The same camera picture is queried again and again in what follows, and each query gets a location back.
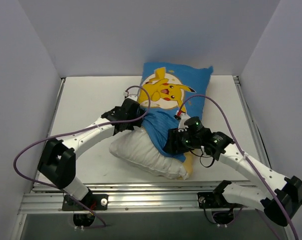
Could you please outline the white pillow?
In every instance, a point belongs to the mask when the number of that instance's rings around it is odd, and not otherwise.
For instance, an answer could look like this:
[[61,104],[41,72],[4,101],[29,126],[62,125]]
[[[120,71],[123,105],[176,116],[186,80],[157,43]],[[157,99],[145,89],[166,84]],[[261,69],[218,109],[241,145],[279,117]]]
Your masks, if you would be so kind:
[[109,152],[125,162],[156,176],[167,179],[188,179],[193,173],[194,157],[185,153],[185,161],[163,156],[143,128],[133,130],[109,146]]

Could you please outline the blue Pikachu pillowcase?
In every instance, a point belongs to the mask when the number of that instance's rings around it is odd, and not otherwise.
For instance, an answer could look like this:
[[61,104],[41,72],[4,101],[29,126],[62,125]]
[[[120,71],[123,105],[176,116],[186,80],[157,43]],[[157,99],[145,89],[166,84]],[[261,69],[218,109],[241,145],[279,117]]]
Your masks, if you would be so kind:
[[143,65],[138,102],[149,106],[142,122],[150,140],[165,158],[172,158],[182,165],[178,179],[187,179],[193,171],[193,154],[168,154],[163,149],[169,129],[178,127],[178,111],[192,117],[202,117],[206,94],[213,67],[193,68],[166,62],[146,62]]

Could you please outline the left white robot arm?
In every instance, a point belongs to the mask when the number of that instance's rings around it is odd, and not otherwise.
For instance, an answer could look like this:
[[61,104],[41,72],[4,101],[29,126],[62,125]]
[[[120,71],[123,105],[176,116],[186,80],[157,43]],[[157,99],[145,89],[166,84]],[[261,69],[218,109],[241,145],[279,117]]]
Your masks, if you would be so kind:
[[136,95],[129,95],[121,106],[105,112],[88,130],[57,136],[48,140],[42,152],[38,171],[58,189],[74,197],[73,203],[81,210],[87,209],[93,200],[92,194],[76,177],[76,160],[85,151],[117,133],[140,127],[145,113],[137,102]]

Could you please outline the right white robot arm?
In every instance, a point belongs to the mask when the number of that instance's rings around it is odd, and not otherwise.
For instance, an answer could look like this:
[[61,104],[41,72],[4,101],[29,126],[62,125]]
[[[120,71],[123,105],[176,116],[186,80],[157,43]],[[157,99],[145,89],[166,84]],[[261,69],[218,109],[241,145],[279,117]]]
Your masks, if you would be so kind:
[[243,187],[229,180],[222,181],[213,191],[218,206],[238,204],[255,208],[279,226],[287,226],[302,205],[302,181],[287,177],[241,152],[234,139],[218,131],[212,132],[199,117],[176,115],[179,125],[168,132],[164,151],[183,154],[200,149],[215,161],[223,163],[248,179],[254,186]]

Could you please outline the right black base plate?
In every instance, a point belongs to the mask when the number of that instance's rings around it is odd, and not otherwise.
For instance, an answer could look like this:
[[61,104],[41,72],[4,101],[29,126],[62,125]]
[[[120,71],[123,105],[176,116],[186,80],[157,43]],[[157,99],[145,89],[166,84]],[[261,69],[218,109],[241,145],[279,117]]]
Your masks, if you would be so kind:
[[221,208],[231,208],[230,203],[218,203],[214,198],[212,192],[204,191],[197,193],[198,207],[200,209],[221,209]]

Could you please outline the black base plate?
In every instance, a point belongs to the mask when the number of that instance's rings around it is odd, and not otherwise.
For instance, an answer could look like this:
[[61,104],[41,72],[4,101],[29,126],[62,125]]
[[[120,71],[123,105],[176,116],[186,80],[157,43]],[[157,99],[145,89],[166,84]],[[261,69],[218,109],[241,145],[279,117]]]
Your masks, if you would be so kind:
[[[105,211],[108,208],[108,198],[107,194],[94,194],[89,193],[80,202],[94,211]],[[81,206],[78,202],[75,202],[69,194],[64,195],[64,200],[62,204],[63,211],[84,211],[85,208]]]
[[218,203],[214,198],[212,192],[204,191],[197,193],[198,207],[200,209],[221,209],[221,208],[231,208],[230,203]]

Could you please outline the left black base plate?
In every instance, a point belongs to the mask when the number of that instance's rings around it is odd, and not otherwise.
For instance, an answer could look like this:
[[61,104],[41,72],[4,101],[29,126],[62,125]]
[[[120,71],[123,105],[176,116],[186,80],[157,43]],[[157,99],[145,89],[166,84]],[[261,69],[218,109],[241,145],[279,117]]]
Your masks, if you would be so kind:
[[[80,202],[94,211],[105,211],[108,208],[108,198],[107,194],[94,194],[89,193]],[[78,202],[75,202],[69,194],[64,195],[64,200],[62,204],[63,211],[84,211],[85,208],[81,206]]]

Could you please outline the aluminium frame rail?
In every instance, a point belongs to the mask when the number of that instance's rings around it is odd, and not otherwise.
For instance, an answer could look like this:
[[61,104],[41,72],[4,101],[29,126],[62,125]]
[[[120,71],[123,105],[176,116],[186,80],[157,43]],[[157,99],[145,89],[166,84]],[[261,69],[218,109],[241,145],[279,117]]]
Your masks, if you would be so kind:
[[[102,113],[118,106],[124,90],[135,93],[139,76],[67,77],[62,80],[50,133],[72,132],[92,124]],[[241,91],[238,77],[211,77],[204,106],[204,125],[212,131],[233,131],[240,146],[268,164],[267,154]],[[109,153],[112,138],[98,143],[77,161],[76,175],[94,193],[108,195],[108,212],[196,211],[197,194],[214,189],[222,180],[249,182],[235,170],[210,159],[196,159],[191,177],[171,180],[153,176]]]

